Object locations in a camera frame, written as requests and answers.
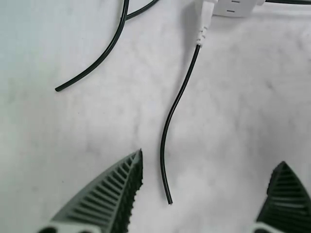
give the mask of power outlet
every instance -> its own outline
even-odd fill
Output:
[[[200,12],[204,0],[197,0],[197,9]],[[256,5],[262,5],[265,0],[218,0],[214,15],[225,17],[247,17]]]

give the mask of white cable connector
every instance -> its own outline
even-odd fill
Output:
[[[218,3],[218,0],[203,0],[201,15],[200,15],[200,26],[199,26],[199,34],[196,40],[197,45],[202,46],[204,39],[207,34],[207,30],[210,27],[213,12],[215,5]]]

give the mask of curved wire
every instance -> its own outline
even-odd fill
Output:
[[[161,146],[160,146],[160,166],[161,166],[161,175],[162,175],[162,180],[163,180],[163,185],[164,185],[164,190],[165,190],[165,194],[166,194],[166,198],[167,198],[167,201],[169,203],[169,205],[173,204],[173,200],[172,200],[172,197],[171,197],[171,193],[170,193],[170,189],[169,189],[169,184],[167,182],[167,177],[166,177],[166,171],[165,171],[165,163],[164,163],[164,150],[165,150],[165,141],[166,141],[166,135],[167,135],[167,131],[169,129],[169,125],[170,125],[170,121],[172,119],[172,116],[174,114],[174,111],[177,107],[177,104],[179,103],[180,99],[181,99],[181,96],[183,95],[185,89],[186,89],[186,86],[187,86],[187,83],[189,81],[189,78],[190,78],[190,75],[192,73],[192,70],[194,68],[194,65],[195,65],[195,61],[198,57],[198,54],[199,54],[199,50],[200,50],[200,46],[197,45],[195,47],[195,51],[194,51],[194,55],[193,55],[193,58],[192,58],[192,61],[191,61],[191,64],[190,64],[190,67],[189,67],[189,70],[186,74],[186,77],[185,77],[185,80],[184,80],[184,83],[182,84],[181,88],[180,88],[180,91],[172,105],[172,108],[169,112],[169,115],[167,116],[167,119],[166,119],[166,122],[165,122],[165,126],[164,126],[164,130],[163,130],[163,135],[162,135],[162,139],[161,139]]]
[[[103,54],[93,63],[91,64],[85,71],[83,71],[82,73],[80,73],[79,75],[77,75],[76,77],[74,77],[73,79],[69,80],[68,82],[60,85],[59,87],[55,88],[55,91],[61,91],[64,90],[65,88],[73,85],[74,83],[76,83],[77,81],[79,81],[80,79],[84,78],[86,75],[88,75],[90,72],[92,72],[97,66],[99,66],[103,60],[109,55],[109,53],[112,51],[112,49],[114,48],[114,46],[116,45],[121,32],[124,28],[125,25],[125,21],[126,21],[126,15],[127,15],[127,10],[128,10],[128,5],[129,5],[129,0],[124,0],[124,5],[123,5],[123,10],[122,10],[122,16],[120,19],[120,24],[117,28],[117,31],[115,33],[115,35],[113,36],[110,44],[108,45],[108,47],[106,48],[106,50],[103,52]]]
[[[133,13],[130,13],[129,15],[127,15],[126,20],[129,20],[131,18],[134,18],[142,13],[144,13],[145,11],[147,11],[149,8],[151,8],[153,5],[155,5],[159,0],[153,0],[151,1],[149,4],[145,5],[144,7],[140,8],[137,11],[134,11]]]
[[[306,1],[306,0],[266,0],[266,2],[297,4],[297,5],[311,5],[311,1]]]

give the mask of table surface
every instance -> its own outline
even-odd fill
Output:
[[[132,12],[149,0],[131,0]],[[241,233],[285,160],[311,192],[311,7],[266,3],[215,17],[159,144],[195,47],[192,0],[161,0],[110,42],[122,1],[4,0],[0,7],[0,225],[33,232],[81,188],[142,148],[131,233]]]

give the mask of ridged rubber pad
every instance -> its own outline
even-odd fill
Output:
[[[270,179],[257,219],[285,233],[311,233],[311,200],[291,168],[282,162]]]
[[[103,233],[125,233],[134,196],[142,185],[142,152],[130,154],[82,189],[54,221],[99,226]]]

